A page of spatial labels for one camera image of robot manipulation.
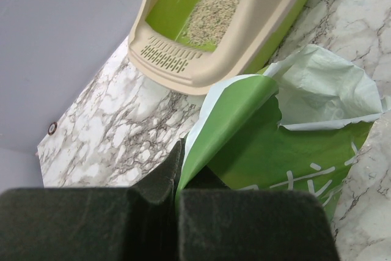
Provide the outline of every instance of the perforated grate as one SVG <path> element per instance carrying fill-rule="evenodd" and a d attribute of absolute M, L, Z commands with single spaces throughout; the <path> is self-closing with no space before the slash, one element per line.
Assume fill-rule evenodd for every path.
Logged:
<path fill-rule="evenodd" d="M 141 56 L 157 67 L 180 73 L 185 70 L 190 60 L 200 58 L 202 52 L 152 36 L 149 38 L 148 45 L 141 50 Z"/>

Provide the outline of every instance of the beige plastic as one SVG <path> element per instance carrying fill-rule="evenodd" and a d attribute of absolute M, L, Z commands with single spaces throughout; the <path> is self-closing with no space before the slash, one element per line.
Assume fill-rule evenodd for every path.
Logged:
<path fill-rule="evenodd" d="M 239 0 L 230 26 L 213 52 L 184 46 L 154 31 L 145 18 L 156 1 L 142 0 L 129 35 L 130 61 L 174 91 L 205 95 L 214 83 L 247 68 L 296 0 Z"/>

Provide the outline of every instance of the litter box entrance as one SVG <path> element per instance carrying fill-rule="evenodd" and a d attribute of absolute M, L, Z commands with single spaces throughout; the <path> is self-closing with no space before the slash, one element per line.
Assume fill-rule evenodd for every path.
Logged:
<path fill-rule="evenodd" d="M 168 39 L 214 51 L 237 5 L 237 0 L 158 0 L 145 20 Z"/>

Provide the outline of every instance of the brown ring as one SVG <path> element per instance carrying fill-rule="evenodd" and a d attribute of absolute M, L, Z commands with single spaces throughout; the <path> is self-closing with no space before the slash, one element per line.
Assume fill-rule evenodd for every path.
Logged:
<path fill-rule="evenodd" d="M 54 130 L 53 131 L 50 131 L 50 128 L 51 126 L 54 125 Z M 48 135 L 51 136 L 52 134 L 54 134 L 57 130 L 57 122 L 52 122 L 48 128 Z"/>

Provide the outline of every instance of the gray marble vein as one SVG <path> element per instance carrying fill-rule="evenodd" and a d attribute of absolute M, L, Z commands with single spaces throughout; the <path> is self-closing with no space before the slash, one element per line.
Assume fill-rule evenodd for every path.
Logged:
<path fill-rule="evenodd" d="M 391 0 L 309 0 L 272 61 L 316 43 L 353 61 L 391 95 Z M 38 146 L 45 186 L 132 185 L 197 120 L 202 98 L 175 94 L 127 60 L 126 41 Z M 373 126 L 332 229 L 342 260 L 391 260 L 391 114 Z"/>

